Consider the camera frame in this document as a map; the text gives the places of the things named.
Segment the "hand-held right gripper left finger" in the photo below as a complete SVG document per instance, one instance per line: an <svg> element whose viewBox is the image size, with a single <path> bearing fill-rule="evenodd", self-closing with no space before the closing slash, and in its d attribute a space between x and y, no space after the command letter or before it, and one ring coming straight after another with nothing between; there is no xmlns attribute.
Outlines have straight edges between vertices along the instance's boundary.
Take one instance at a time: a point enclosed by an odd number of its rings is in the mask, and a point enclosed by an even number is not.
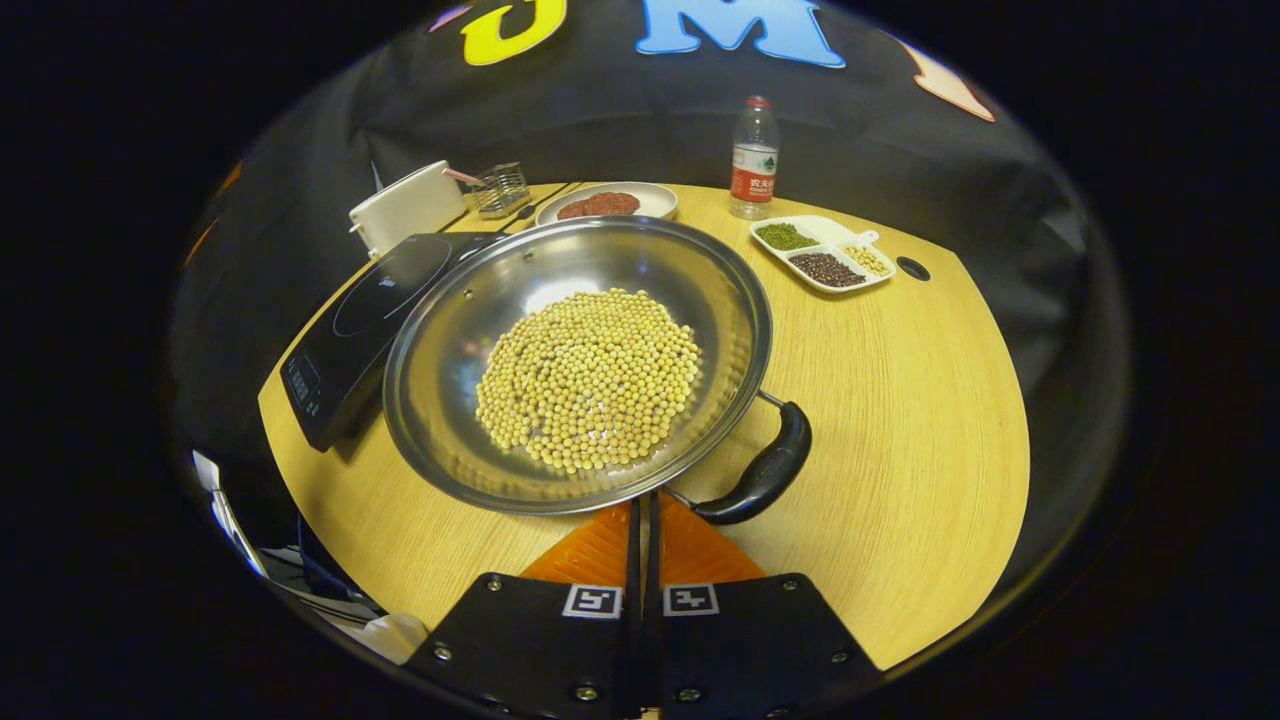
<svg viewBox="0 0 1280 720"><path fill-rule="evenodd" d="M484 573L413 652L415 676L513 719L639 719L643 521L632 502L596 514L553 553L596 546L602 580Z"/></svg>

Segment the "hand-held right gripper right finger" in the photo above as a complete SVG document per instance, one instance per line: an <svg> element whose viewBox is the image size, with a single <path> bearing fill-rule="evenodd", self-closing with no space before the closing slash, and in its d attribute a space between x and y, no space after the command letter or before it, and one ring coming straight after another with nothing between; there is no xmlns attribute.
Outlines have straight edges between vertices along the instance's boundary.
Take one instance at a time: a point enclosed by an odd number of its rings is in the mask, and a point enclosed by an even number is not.
<svg viewBox="0 0 1280 720"><path fill-rule="evenodd" d="M649 514L644 706L660 719L818 719L881 685L883 671L801 573L676 583L662 497Z"/></svg>

